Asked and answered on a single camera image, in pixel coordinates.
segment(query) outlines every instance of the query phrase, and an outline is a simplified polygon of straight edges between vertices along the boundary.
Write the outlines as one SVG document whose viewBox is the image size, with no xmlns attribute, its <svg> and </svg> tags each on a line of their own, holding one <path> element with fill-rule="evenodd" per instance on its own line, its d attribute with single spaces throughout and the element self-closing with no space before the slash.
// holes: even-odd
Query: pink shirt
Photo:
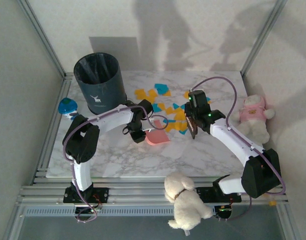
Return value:
<svg viewBox="0 0 306 240">
<path fill-rule="evenodd" d="M 264 115 L 265 111 L 265 100 L 262 97 L 261 102 L 250 105 L 250 106 L 245 106 L 239 111 L 239 116 L 240 116 L 240 122 L 245 122 L 250 119 L 259 119 L 266 121 L 266 116 Z"/>
</svg>

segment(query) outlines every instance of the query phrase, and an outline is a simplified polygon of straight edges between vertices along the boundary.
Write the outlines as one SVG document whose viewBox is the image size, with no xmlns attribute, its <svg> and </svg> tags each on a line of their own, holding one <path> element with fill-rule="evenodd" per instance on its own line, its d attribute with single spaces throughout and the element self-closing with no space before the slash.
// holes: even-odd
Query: pink object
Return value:
<svg viewBox="0 0 306 240">
<path fill-rule="evenodd" d="M 249 105 L 249 106 L 244 106 L 240 112 L 240 121 L 245 122 L 250 119 L 259 119 L 266 121 L 266 116 L 264 115 L 265 111 L 265 100 L 263 97 L 261 97 L 261 102 L 254 104 L 254 105 Z"/>
<path fill-rule="evenodd" d="M 159 122 L 159 120 L 154 121 L 154 126 L 158 127 L 159 129 L 162 128 L 162 125 Z M 152 146 L 156 144 L 167 143 L 170 141 L 164 130 L 157 130 L 157 129 L 152 130 L 151 132 L 146 131 L 145 139 L 147 143 Z"/>
</svg>

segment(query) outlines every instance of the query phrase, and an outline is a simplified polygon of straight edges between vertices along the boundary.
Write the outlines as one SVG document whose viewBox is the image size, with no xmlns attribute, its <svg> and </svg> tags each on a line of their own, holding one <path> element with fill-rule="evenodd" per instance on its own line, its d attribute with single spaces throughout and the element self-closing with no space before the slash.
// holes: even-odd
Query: dark gray trash can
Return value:
<svg viewBox="0 0 306 240">
<path fill-rule="evenodd" d="M 92 113 L 102 114 L 125 103 L 122 74 L 112 55 L 99 52 L 82 57 L 74 75 Z"/>
</svg>

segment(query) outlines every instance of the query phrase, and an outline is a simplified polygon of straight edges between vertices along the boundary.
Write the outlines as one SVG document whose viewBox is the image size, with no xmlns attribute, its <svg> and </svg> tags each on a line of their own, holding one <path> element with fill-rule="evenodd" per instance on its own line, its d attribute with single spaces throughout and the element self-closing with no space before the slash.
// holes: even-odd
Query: white teddy bear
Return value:
<svg viewBox="0 0 306 240">
<path fill-rule="evenodd" d="M 213 210 L 204 205 L 189 177 L 173 172 L 165 178 L 164 185 L 165 197 L 174 204 L 174 220 L 168 221 L 170 227 L 189 231 L 201 222 L 201 218 L 213 216 Z"/>
<path fill-rule="evenodd" d="M 262 96 L 252 95 L 244 100 L 244 107 L 232 115 L 233 120 L 240 121 L 237 129 L 245 136 L 252 134 L 254 141 L 265 144 L 269 140 L 266 120 L 275 116 L 273 109 L 265 109 Z"/>
</svg>

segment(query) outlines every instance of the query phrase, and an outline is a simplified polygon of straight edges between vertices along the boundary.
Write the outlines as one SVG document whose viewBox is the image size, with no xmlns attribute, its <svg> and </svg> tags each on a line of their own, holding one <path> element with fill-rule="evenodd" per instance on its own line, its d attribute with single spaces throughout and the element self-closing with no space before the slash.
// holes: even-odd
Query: aluminum frame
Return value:
<svg viewBox="0 0 306 240">
<path fill-rule="evenodd" d="M 262 48 L 264 42 L 266 41 L 266 39 L 267 39 L 269 33 L 271 32 L 275 22 L 277 21 L 279 15 L 283 11 L 286 3 L 287 3 L 287 0 L 277 0 L 277 2 L 275 3 L 275 6 L 274 6 L 272 12 L 268 16 L 268 18 L 267 18 L 267 20 L 264 24 L 263 29 L 259 33 L 259 36 L 258 36 L 255 44 L 253 45 L 252 50 L 249 53 L 244 65 L 243 65 L 243 68 L 241 69 L 241 75 L 242 75 L 243 79 L 245 78 L 247 72 L 251 68 L 255 58 L 257 57 L 257 54 L 259 53 L 259 51 Z"/>
<path fill-rule="evenodd" d="M 58 60 L 55 51 L 53 50 L 45 32 L 43 31 L 36 15 L 34 14 L 28 0 L 17 0 L 25 15 L 30 20 L 42 43 L 44 44 L 48 54 L 51 56 L 58 72 L 63 78 L 63 84 L 60 89 L 57 103 L 66 97 L 69 91 L 70 82 L 73 78 L 72 73 L 66 73 L 60 61 Z M 285 6 L 287 0 L 278 0 L 273 11 L 267 19 L 263 30 L 260 33 L 256 43 L 254 44 L 251 53 L 249 54 L 241 74 L 244 75 L 249 70 L 257 53 L 266 40 L 270 30 L 272 29 L 276 19 Z M 16 200 L 9 225 L 5 231 L 4 240 L 16 240 L 19 237 L 22 223 L 25 216 L 28 216 L 28 210 L 40 210 L 39 214 L 50 214 L 49 209 L 58 209 L 66 214 L 72 214 L 76 208 L 73 204 L 63 204 L 63 194 L 66 187 L 69 186 L 71 178 L 46 178 L 46 172 L 50 160 L 50 155 L 53 149 L 54 141 L 58 131 L 61 116 L 57 113 L 57 107 L 54 108 L 52 120 L 50 122 L 46 138 L 39 156 L 36 172 L 32 179 L 31 185 L 23 186 Z M 193 181 L 197 187 L 209 187 L 216 177 L 194 177 Z M 152 208 L 152 209 L 171 209 L 171 205 L 164 198 L 164 178 L 159 177 L 125 177 L 125 178 L 93 178 L 95 187 L 109 187 L 110 196 L 106 208 L 130 209 L 130 208 Z M 277 210 L 280 217 L 281 225 L 284 230 L 286 240 L 300 240 L 299 232 L 292 217 L 287 196 L 276 196 Z M 261 196 L 253 200 L 254 205 L 266 205 L 268 198 Z M 239 205 L 248 205 L 249 199 L 247 196 L 242 196 Z"/>
</svg>

